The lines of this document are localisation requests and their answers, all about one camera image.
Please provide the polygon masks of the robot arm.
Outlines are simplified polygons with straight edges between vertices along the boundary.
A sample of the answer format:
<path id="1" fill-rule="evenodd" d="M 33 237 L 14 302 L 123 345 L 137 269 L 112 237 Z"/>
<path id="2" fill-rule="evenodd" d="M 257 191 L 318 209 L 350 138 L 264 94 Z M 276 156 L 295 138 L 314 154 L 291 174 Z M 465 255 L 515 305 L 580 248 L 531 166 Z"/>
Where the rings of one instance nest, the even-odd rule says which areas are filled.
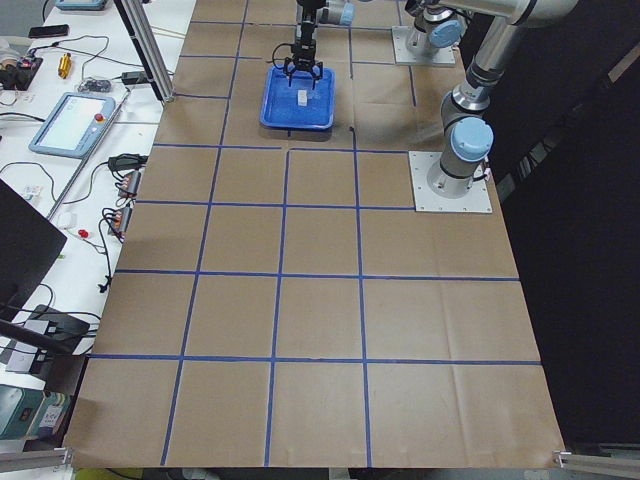
<path id="1" fill-rule="evenodd" d="M 441 105 L 445 147 L 439 163 L 431 167 L 427 181 L 431 190 L 449 199 L 461 198 L 477 178 L 494 140 L 483 119 L 490 93 L 502 78 L 527 28 L 540 28 L 566 16 L 574 1 L 408 1 L 414 17 L 444 10 L 467 9 L 492 15 L 493 22 L 466 70 L 464 81 L 447 93 Z"/>
<path id="2" fill-rule="evenodd" d="M 324 77 L 324 65 L 316 60 L 316 28 L 319 24 L 350 26 L 355 7 L 350 1 L 297 0 L 296 31 L 290 44 L 290 55 L 280 69 L 291 86 L 294 76 L 308 73 L 312 88 Z"/>

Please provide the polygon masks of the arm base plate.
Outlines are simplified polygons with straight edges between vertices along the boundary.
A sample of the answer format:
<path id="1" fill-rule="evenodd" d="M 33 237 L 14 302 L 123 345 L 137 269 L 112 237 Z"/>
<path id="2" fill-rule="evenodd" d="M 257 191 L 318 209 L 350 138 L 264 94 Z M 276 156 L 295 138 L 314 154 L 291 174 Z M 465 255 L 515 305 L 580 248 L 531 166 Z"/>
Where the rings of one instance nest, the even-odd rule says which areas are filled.
<path id="1" fill-rule="evenodd" d="M 454 179 L 441 169 L 440 157 L 440 152 L 408 152 L 415 210 L 491 214 L 493 208 L 487 181 L 475 181 L 482 168 L 478 166 L 469 179 Z"/>
<path id="2" fill-rule="evenodd" d="M 459 37 L 445 39 L 443 46 L 437 46 L 431 42 L 433 33 L 425 34 L 412 26 L 394 26 L 391 37 L 397 65 L 453 67 L 456 63 L 453 45 Z"/>

